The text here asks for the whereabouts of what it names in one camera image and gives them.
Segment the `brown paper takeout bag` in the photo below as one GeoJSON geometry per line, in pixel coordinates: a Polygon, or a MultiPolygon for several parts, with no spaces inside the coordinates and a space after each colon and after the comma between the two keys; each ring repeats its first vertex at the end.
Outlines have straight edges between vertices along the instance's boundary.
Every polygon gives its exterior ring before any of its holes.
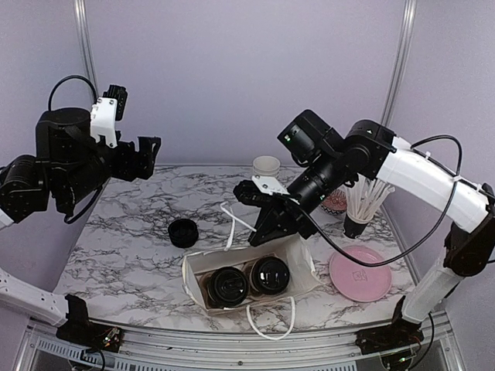
{"type": "Polygon", "coordinates": [[[259,247],[233,245],[237,224],[254,232],[255,228],[234,215],[228,203],[220,209],[231,219],[230,234],[223,248],[187,254],[182,262],[183,289],[207,315],[244,311],[252,330],[269,341],[281,341],[295,327],[297,297],[308,294],[322,284],[309,248],[298,235],[272,240],[259,247]],[[199,277],[212,271],[208,291],[217,307],[207,309],[198,285],[199,277]],[[251,310],[267,308],[287,301],[291,305],[288,329],[281,335],[263,333],[251,310]]]}

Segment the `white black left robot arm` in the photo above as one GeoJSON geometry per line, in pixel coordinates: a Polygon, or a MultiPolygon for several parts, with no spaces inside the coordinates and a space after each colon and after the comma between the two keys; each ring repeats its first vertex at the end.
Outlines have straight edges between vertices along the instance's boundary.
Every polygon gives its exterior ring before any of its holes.
{"type": "MultiPolygon", "coordinates": [[[[94,203],[107,180],[149,179],[160,146],[159,137],[106,145],[90,136],[89,111],[45,111],[36,125],[36,155],[21,155],[1,170],[1,226],[46,211],[50,198],[65,223],[74,223],[82,216],[74,212],[76,204],[86,196],[94,203]]],[[[1,300],[53,325],[57,337],[68,342],[101,349],[121,339],[119,329],[89,319],[84,299],[44,291],[6,271],[1,300]]]]}

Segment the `brown cardboard cup carrier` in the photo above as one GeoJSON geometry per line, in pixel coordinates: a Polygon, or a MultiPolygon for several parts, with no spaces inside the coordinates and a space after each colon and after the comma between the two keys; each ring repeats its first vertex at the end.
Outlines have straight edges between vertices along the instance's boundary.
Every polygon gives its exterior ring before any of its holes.
{"type": "Polygon", "coordinates": [[[212,271],[205,272],[199,277],[198,285],[200,286],[201,294],[203,296],[204,303],[207,309],[213,309],[217,307],[217,303],[210,297],[208,291],[208,284],[210,282],[212,271]]]}

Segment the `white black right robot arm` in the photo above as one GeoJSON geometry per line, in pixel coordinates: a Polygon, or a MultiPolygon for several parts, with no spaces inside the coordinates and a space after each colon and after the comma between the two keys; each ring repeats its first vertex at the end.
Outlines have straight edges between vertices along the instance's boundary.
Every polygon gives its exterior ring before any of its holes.
{"type": "Polygon", "coordinates": [[[252,179],[235,189],[237,199],[260,209],[249,243],[256,247],[298,234],[319,232],[311,212],[334,189],[354,186],[359,177],[403,189],[437,209],[452,225],[445,258],[396,304],[391,323],[360,330],[363,354],[412,345],[422,339],[421,324],[466,277],[486,267],[494,249],[494,194],[487,185],[463,179],[419,153],[415,145],[370,120],[358,121],[341,136],[314,111],[304,110],[279,135],[303,173],[286,192],[252,179]]]}

